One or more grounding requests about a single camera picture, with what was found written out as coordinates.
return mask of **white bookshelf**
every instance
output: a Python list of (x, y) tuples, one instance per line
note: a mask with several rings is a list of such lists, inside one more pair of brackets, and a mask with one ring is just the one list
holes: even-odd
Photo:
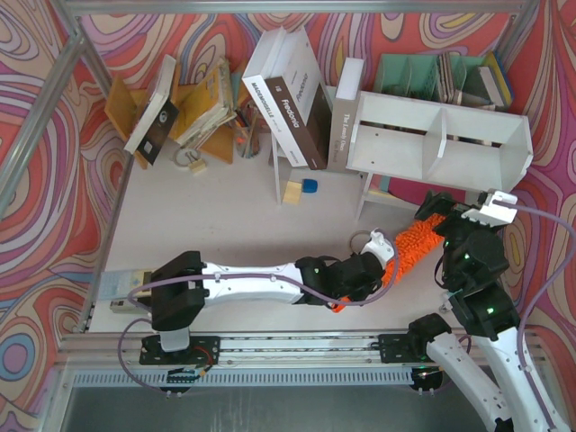
[(363, 92), (347, 167), (465, 191), (509, 192), (526, 174), (532, 157), (525, 116)]

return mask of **blue block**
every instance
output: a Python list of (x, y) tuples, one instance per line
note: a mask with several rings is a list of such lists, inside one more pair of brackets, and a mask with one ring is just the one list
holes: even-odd
[(312, 180), (311, 178), (305, 178), (302, 180), (302, 191), (305, 194), (314, 194), (318, 191), (318, 182), (316, 180)]

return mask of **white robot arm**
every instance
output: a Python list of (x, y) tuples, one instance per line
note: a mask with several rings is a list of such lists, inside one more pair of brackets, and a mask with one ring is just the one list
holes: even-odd
[[(461, 348), (449, 328), (443, 331), (448, 326), (437, 324), (442, 320), (439, 315), (412, 322), (409, 334), (418, 341), (414, 347), (426, 347), (427, 356), (444, 368), (487, 430), (570, 432), (538, 375), (525, 340), (526, 365), (520, 362), (518, 313), (498, 281), (508, 261), (496, 231), (511, 223), (517, 211), (495, 202), (516, 201), (508, 193), (492, 192), (484, 194), (478, 205), (465, 206), (452, 202), (447, 194), (430, 194), (416, 216), (427, 219), (433, 212), (446, 216), (435, 227), (445, 238), (442, 286), (449, 292), (454, 315), (484, 353), (499, 388)], [(431, 328), (440, 330), (434, 334)]]

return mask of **black mounting bracket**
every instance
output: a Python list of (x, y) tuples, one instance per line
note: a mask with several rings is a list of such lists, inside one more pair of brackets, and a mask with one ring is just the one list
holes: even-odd
[(141, 365), (212, 365), (218, 364), (220, 357), (220, 338), (217, 336), (190, 336), (187, 349), (166, 353), (160, 345), (160, 335), (142, 339), (139, 363)]

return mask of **colorful swirl backdrop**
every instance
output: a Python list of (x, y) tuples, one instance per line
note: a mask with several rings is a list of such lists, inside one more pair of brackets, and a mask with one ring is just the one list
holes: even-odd
[[(0, 162), (66, 40), (43, 1), (0, 0)], [(77, 324), (126, 161), (78, 64), (0, 222), (0, 430), (30, 430)]]
[[(518, 194), (524, 203), (570, 220), (576, 177), (571, 64), (575, 3), (542, 4), (535, 28), (525, 37), (526, 46), (515, 51), (510, 70), (517, 96), (514, 109), (530, 116), (536, 148), (535, 166)], [(0, 0), (0, 8), (2, 158), (64, 36), (44, 3)], [(112, 74), (120, 74), (131, 88), (148, 84), (164, 54), (183, 64), (181, 84), (198, 82), (221, 56), (234, 68), (250, 56), (262, 31), (280, 25), (306, 28), (322, 73), (332, 85), (346, 57), (366, 59), (364, 88), (371, 88), (384, 52), (483, 55), (496, 46), (508, 22), (505, 13), (139, 14), (82, 19)], [(56, 346), (77, 323), (93, 277), (125, 162), (121, 146), (103, 114), (93, 79), (79, 65), (0, 224), (0, 430), (37, 424)], [(511, 284), (519, 307), (561, 259), (565, 240), (550, 224), (527, 217), (507, 231)], [(572, 268), (535, 317), (572, 391), (573, 279)], [(576, 401), (576, 394), (566, 390), (566, 395)]]
[[(526, 205), (576, 216), (576, 1), (541, 2), (535, 24), (516, 53), (508, 77), (512, 110), (530, 119), (535, 156), (515, 193)], [(505, 232), (508, 281), (523, 310), (572, 245), (563, 228), (520, 214)], [(576, 263), (536, 306), (530, 321), (542, 337), (576, 425)]]

